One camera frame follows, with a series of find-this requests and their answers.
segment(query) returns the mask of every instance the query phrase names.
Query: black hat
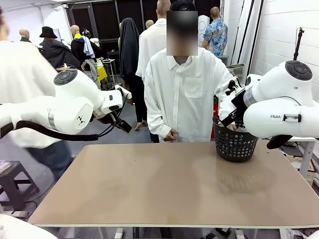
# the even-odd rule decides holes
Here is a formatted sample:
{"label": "black hat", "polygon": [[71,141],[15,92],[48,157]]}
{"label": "black hat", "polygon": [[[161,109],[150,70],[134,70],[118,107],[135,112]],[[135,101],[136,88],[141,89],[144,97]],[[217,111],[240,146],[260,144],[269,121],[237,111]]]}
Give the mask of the black hat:
{"label": "black hat", "polygon": [[48,38],[53,38],[53,39],[58,38],[54,34],[53,29],[51,27],[49,27],[49,26],[44,26],[42,28],[42,33],[41,33],[40,37],[48,37]]}
{"label": "black hat", "polygon": [[171,11],[196,11],[196,7],[191,0],[177,0],[170,6]]}

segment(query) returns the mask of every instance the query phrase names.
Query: beige tabletop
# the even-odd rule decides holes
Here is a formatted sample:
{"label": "beige tabletop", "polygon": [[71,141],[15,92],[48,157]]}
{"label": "beige tabletop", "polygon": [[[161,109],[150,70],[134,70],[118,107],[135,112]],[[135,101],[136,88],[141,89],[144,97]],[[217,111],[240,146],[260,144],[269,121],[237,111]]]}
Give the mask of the beige tabletop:
{"label": "beige tabletop", "polygon": [[31,216],[37,226],[319,226],[319,198],[259,141],[246,163],[214,142],[86,146]]}

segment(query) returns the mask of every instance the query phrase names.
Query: shirt pocket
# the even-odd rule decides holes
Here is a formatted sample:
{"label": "shirt pocket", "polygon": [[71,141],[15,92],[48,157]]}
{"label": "shirt pocket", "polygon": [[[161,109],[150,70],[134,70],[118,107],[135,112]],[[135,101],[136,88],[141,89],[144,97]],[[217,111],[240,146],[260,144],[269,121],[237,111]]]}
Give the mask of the shirt pocket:
{"label": "shirt pocket", "polygon": [[186,77],[184,82],[184,92],[187,97],[199,98],[203,94],[203,79]]}

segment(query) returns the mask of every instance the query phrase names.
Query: window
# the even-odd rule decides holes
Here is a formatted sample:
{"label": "window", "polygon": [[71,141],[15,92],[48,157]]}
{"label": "window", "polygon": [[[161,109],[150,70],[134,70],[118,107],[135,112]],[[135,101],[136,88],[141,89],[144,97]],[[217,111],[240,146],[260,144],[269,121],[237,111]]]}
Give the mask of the window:
{"label": "window", "polygon": [[139,34],[143,32],[141,3],[139,0],[117,0],[120,21],[130,17],[134,20]]}
{"label": "window", "polygon": [[93,37],[93,30],[91,25],[91,20],[89,16],[89,11],[87,8],[73,9],[73,16],[75,24],[79,26],[80,33],[82,34],[83,28],[90,31],[91,37]]}
{"label": "window", "polygon": [[143,12],[144,12],[144,21],[153,20],[157,21],[158,16],[156,15],[156,8],[158,5],[158,0],[143,0]]}
{"label": "window", "polygon": [[206,15],[210,17],[211,8],[214,6],[220,7],[220,0],[195,0],[195,5],[198,11],[198,16]]}
{"label": "window", "polygon": [[100,40],[119,38],[120,31],[115,2],[107,1],[93,3],[92,9]]}

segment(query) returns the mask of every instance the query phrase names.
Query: logo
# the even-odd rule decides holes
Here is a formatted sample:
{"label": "logo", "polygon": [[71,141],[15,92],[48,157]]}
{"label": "logo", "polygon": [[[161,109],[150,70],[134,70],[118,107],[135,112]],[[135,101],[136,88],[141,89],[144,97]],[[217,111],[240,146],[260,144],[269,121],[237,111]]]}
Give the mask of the logo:
{"label": "logo", "polygon": [[76,119],[77,121],[80,121],[79,125],[81,125],[82,123],[85,123],[85,121],[82,120],[83,116],[78,116],[78,118]]}

